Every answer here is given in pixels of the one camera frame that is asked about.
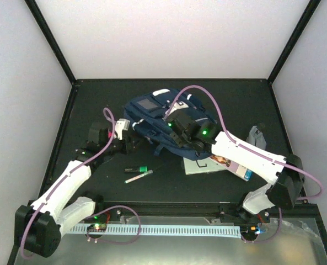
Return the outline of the navy blue student backpack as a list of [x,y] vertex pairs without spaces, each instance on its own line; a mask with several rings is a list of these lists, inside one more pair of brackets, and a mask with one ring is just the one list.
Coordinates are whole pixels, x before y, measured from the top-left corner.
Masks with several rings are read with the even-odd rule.
[[[124,118],[130,121],[132,129],[137,134],[157,145],[155,155],[159,155],[162,149],[167,149],[175,155],[192,161],[206,159],[211,155],[208,151],[196,151],[187,144],[182,147],[178,146],[170,136],[174,132],[173,123],[166,123],[163,120],[178,93],[179,90],[174,88],[161,89],[134,98],[125,104]],[[187,116],[199,125],[203,125],[206,121],[217,123],[202,102],[192,94],[182,93],[172,111],[176,108],[183,108]]]

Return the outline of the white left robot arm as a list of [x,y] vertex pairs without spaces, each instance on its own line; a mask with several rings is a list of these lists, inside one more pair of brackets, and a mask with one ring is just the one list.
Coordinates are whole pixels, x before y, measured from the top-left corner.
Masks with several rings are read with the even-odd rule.
[[94,123],[82,148],[76,150],[63,173],[52,186],[30,205],[20,206],[15,213],[14,243],[23,258],[25,251],[50,257],[61,239],[85,219],[108,215],[123,205],[105,208],[103,197],[90,192],[68,204],[75,192],[104,163],[107,156],[129,153],[133,150],[133,132],[130,121],[119,119],[110,128]]

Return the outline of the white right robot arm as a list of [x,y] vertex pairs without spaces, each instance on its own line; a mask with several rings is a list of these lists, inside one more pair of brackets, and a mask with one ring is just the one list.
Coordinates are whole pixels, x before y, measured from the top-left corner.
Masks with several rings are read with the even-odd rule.
[[266,182],[245,196],[242,202],[245,211],[256,215],[273,206],[287,210],[294,208],[304,185],[302,160],[298,156],[269,153],[228,135],[212,121],[199,124],[182,109],[171,112],[164,119],[178,146],[223,157],[251,170]]

